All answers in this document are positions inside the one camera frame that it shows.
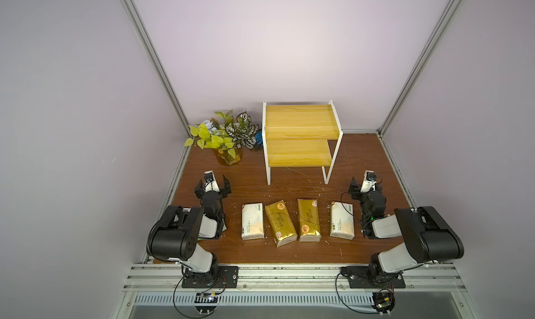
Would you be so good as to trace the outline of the white tissue pack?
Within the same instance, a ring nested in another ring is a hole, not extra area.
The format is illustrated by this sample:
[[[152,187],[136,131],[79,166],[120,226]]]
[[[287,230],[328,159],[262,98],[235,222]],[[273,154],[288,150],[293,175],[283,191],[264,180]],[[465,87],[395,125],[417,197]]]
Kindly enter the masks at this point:
[[[250,203],[242,206],[242,231],[243,240],[258,240],[265,236],[263,223],[263,204]]]
[[[330,236],[352,240],[355,237],[353,206],[350,203],[331,202]]]

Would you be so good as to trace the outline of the gold tissue pack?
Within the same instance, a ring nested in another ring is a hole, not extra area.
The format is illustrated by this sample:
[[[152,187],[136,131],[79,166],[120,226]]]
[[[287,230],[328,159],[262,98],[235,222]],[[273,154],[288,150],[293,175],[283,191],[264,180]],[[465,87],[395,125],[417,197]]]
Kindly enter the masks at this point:
[[[320,220],[316,199],[298,199],[300,242],[320,242]]]
[[[297,231],[283,200],[267,205],[265,211],[277,248],[295,242],[298,239]]]

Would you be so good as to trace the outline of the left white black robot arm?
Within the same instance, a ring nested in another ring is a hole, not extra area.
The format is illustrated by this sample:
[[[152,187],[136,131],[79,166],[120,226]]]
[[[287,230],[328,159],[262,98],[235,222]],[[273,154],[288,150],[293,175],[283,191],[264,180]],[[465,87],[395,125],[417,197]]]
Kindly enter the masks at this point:
[[[219,186],[212,171],[206,171],[194,190],[199,206],[168,206],[150,230],[146,252],[156,260],[179,263],[187,279],[216,281],[219,265],[214,253],[199,244],[217,240],[226,227],[223,199],[231,193],[231,183],[223,177]]]

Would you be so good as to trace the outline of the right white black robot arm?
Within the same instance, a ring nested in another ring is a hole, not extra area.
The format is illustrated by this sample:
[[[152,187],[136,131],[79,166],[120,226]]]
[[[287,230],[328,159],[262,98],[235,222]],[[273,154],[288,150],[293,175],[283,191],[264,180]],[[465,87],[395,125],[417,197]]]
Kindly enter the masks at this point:
[[[371,257],[366,270],[369,280],[384,281],[427,262],[441,263],[464,256],[461,239],[434,207],[397,208],[387,216],[387,199],[374,172],[367,171],[360,185],[353,178],[348,193],[359,202],[360,225],[366,238],[403,238],[400,245]]]

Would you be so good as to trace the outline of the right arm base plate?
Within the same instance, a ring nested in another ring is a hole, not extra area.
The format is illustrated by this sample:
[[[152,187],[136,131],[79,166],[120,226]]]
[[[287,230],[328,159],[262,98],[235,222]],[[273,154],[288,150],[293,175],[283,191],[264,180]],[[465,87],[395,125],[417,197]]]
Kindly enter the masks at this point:
[[[354,265],[342,267],[340,273],[343,278],[347,279],[350,288],[377,290],[383,288],[406,288],[400,272],[372,272],[369,267]]]

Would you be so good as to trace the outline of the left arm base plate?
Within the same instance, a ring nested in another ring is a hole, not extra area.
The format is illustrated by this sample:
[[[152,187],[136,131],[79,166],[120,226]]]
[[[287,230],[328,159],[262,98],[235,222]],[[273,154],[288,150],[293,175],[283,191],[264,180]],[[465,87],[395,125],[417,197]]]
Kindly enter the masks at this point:
[[[210,288],[237,288],[239,267],[224,265],[211,268],[209,272],[193,272],[189,268],[184,269],[181,287],[184,289],[210,289]]]

